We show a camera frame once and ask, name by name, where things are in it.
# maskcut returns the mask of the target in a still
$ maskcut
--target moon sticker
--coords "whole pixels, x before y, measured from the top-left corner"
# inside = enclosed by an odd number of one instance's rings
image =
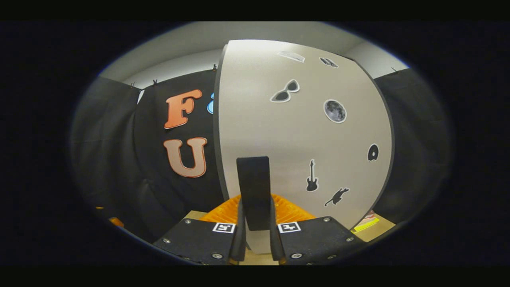
[[[347,117],[344,106],[335,100],[327,100],[324,103],[324,113],[333,123],[343,123]]]

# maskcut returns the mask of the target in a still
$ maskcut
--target white wall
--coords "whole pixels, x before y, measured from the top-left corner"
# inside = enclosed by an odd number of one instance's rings
[[[182,75],[209,70],[213,68],[213,64],[218,66],[221,52],[222,49],[218,49],[165,61],[136,73],[125,79],[123,83],[128,85],[135,83],[135,87],[143,89],[152,85],[153,80],[163,82]],[[406,64],[395,56],[367,41],[356,45],[342,55],[355,59],[373,79],[394,73],[395,70],[408,68]]]
[[[152,85],[153,80],[158,80],[158,83],[161,83],[168,79],[198,71],[211,70],[214,64],[218,66],[222,51],[222,49],[212,50],[165,61],[136,73],[125,79],[123,83],[128,85],[135,83],[135,87],[144,89]]]
[[[394,73],[393,69],[399,71],[409,68],[395,56],[367,41],[355,46],[343,56],[356,60],[373,79]]]
[[[223,49],[228,41],[236,39],[276,40],[336,54],[363,41],[350,32],[322,22],[191,22],[136,47],[107,66],[100,76],[120,82],[168,60]]]

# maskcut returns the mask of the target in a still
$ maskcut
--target sticker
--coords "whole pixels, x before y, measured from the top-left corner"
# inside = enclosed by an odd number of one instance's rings
[[[335,64],[335,62],[331,61],[330,59],[328,58],[319,58],[321,60],[321,62],[326,65],[326,66],[331,66],[333,68],[338,68],[338,65]]]
[[[315,159],[312,159],[310,161],[310,176],[307,178],[308,192],[314,192],[319,188],[319,185],[317,184],[317,181],[319,179],[317,177],[314,177],[314,171],[315,171]]]
[[[280,233],[301,231],[297,222],[280,223],[278,224],[278,229],[280,230]]]
[[[269,100],[274,103],[288,102],[290,101],[289,93],[297,91],[299,91],[299,84],[296,80],[290,80],[283,90],[276,92]]]
[[[279,52],[278,55],[294,61],[304,63],[304,57],[294,52]]]
[[[344,106],[335,100],[327,100],[324,102],[324,113],[333,123],[343,123],[347,117],[347,111]]]
[[[214,232],[221,232],[221,233],[234,233],[236,225],[233,223],[216,223],[216,225],[213,228]]]
[[[193,168],[187,168],[183,164],[181,157],[181,146],[183,142],[180,139],[169,139],[163,143],[163,146],[166,148],[170,167],[180,176],[193,178],[201,177],[207,170],[206,156],[203,151],[203,147],[207,144],[207,139],[204,137],[193,137],[187,141],[187,144],[191,147],[193,160],[195,161],[195,166]]]
[[[328,202],[324,204],[324,206],[327,206],[327,204],[330,203],[331,201],[333,201],[333,205],[336,205],[339,201],[342,200],[342,195],[348,191],[349,191],[348,188],[340,189],[335,193],[335,195],[333,195],[333,197]]]
[[[211,98],[214,100],[214,93],[211,94]],[[207,111],[210,113],[210,114],[213,114],[213,104],[214,104],[214,101],[211,101],[208,105],[207,105]]]
[[[379,156],[379,147],[374,143],[368,149],[368,161],[377,160]]]
[[[202,98],[201,90],[193,90],[178,95],[173,95],[166,100],[168,103],[168,120],[165,123],[165,129],[173,129],[185,125],[188,118],[183,116],[184,113],[190,114],[195,108],[193,99]]]

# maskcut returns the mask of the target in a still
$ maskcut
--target sunglasses sticker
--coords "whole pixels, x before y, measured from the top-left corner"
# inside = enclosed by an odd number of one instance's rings
[[[368,161],[377,160],[379,156],[379,147],[374,143],[368,149]]]
[[[348,191],[349,191],[348,188],[340,189],[333,195],[333,197],[329,201],[327,201],[324,204],[324,206],[327,207],[328,203],[330,203],[331,201],[333,201],[333,205],[336,205],[339,201],[342,200],[342,195]]]
[[[335,64],[335,62],[331,61],[328,58],[319,58],[321,62],[326,66],[331,66],[333,68],[338,68],[338,65]]]
[[[296,80],[290,80],[285,88],[276,92],[269,100],[273,103],[284,103],[290,101],[290,93],[299,91],[299,84]]]
[[[333,123],[343,123],[347,117],[347,111],[344,106],[335,100],[327,100],[324,103],[324,113]]]
[[[297,62],[304,63],[304,57],[301,56],[300,54],[296,54],[293,52],[279,52],[278,55]]]

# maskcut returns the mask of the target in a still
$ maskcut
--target black backdrop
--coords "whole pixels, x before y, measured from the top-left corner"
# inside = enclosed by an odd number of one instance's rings
[[[444,189],[454,161],[449,110],[412,69],[374,79],[394,130],[391,175],[374,211],[395,224],[411,220]]]
[[[147,201],[144,214],[155,213],[152,206],[158,205],[164,211],[162,214],[171,215],[171,218],[147,218],[147,225],[157,235],[149,242],[163,236],[190,211],[209,212],[223,202],[214,155],[213,115],[207,111],[207,105],[212,101],[215,80],[216,72],[212,69],[169,79],[145,88],[138,103],[133,125],[136,157],[148,180],[147,185],[151,189],[149,194],[154,194],[154,198]],[[202,96],[193,99],[193,110],[189,114],[180,111],[188,121],[178,127],[164,128],[168,119],[166,100],[196,89],[200,90]],[[180,140],[182,164],[192,168],[195,162],[187,141],[195,137],[207,140],[203,147],[206,170],[196,178],[183,177],[172,170],[163,142]]]
[[[105,64],[175,24],[2,23],[13,72],[2,113],[13,195],[6,264],[170,264],[95,221],[75,192],[63,143],[77,99]],[[347,264],[508,264],[504,95],[508,23],[347,22],[430,80],[458,131],[454,172],[434,204]]]
[[[123,83],[95,79],[76,109],[69,156],[71,175],[91,208],[103,219],[117,217],[147,240],[151,234],[140,200],[145,186],[133,144],[139,93]]]

